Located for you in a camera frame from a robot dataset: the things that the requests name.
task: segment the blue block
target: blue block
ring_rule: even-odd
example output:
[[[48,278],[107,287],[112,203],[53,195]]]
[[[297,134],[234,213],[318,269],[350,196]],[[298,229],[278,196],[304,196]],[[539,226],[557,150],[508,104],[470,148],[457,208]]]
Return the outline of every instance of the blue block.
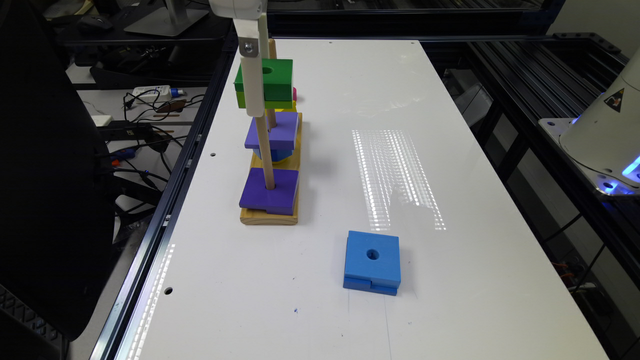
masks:
[[[253,153],[262,160],[260,149],[253,149]],[[282,161],[291,155],[293,155],[293,150],[271,150],[271,162]]]
[[[349,231],[343,287],[396,295],[400,281],[397,236]]]
[[[384,286],[371,286],[371,281],[351,279],[348,277],[344,278],[344,283],[342,284],[342,287],[344,287],[345,289],[369,291],[369,292],[385,294],[385,295],[395,296],[396,294],[398,294],[398,289],[384,287]]]

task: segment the screw hole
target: screw hole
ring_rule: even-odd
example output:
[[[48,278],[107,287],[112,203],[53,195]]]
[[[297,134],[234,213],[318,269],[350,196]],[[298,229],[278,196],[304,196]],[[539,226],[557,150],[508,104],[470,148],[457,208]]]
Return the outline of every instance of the screw hole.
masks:
[[[367,250],[367,257],[371,260],[378,260],[380,257],[380,253],[377,250],[371,249]]]

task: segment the wooden dowel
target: wooden dowel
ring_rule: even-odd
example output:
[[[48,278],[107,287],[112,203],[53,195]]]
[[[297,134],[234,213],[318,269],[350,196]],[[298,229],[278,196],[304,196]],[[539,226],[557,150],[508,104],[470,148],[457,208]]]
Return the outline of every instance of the wooden dowel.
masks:
[[[274,127],[278,126],[276,123],[276,110],[275,109],[267,109],[267,120],[269,121],[269,131]]]
[[[277,58],[278,54],[276,53],[276,41],[273,39],[269,39],[269,59]],[[269,131],[278,126],[278,124],[276,123],[276,111],[274,109],[267,109],[267,119],[269,120]]]
[[[258,131],[258,144],[262,157],[262,170],[264,171],[264,184],[267,190],[276,187],[273,180],[273,164],[271,163],[271,146],[269,146],[269,133],[267,131],[267,119],[265,116],[256,117],[256,130]]]
[[[277,59],[278,54],[276,53],[276,41],[274,39],[269,39],[269,59]]]

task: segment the table surface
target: table surface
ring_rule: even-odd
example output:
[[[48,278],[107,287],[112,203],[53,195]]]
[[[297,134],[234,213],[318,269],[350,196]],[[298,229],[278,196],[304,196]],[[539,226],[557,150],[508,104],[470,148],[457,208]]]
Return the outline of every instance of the table surface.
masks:
[[[118,358],[607,358],[418,42],[278,55],[304,115],[299,224],[239,221],[229,81]],[[342,288],[349,230],[400,237],[396,297]]]

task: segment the electronic equipment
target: electronic equipment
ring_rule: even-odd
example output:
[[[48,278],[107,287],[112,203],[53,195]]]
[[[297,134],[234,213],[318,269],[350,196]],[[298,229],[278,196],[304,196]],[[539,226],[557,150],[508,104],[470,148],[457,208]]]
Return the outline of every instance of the electronic equipment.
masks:
[[[0,284],[73,340],[112,269],[118,182],[43,22],[27,1],[0,2]],[[3,351],[15,346],[5,326],[2,357],[26,357]]]
[[[640,194],[640,52],[578,118],[539,124],[600,193]]]

